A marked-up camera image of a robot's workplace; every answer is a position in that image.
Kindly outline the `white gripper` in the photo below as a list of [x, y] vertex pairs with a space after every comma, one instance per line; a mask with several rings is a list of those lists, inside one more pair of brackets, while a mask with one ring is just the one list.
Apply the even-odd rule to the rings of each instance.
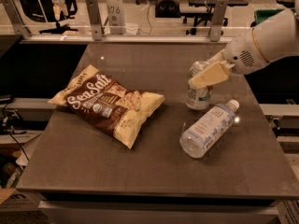
[[192, 77], [188, 81], [189, 85], [198, 90], [227, 80], [230, 70], [225, 64], [220, 63], [224, 60], [233, 66], [234, 73], [241, 75], [248, 75], [264, 69], [269, 64], [261, 52], [254, 29], [250, 28], [232, 39], [224, 50], [220, 50], [209, 58], [207, 62], [212, 64]]

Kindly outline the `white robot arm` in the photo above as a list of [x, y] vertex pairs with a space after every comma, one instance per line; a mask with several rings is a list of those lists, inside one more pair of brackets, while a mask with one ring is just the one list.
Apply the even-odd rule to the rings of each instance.
[[188, 80], [196, 90], [227, 80], [231, 73], [248, 75], [272, 62], [297, 56], [299, 51], [298, 0], [295, 11], [278, 14], [233, 38], [226, 47], [206, 61], [206, 66]]

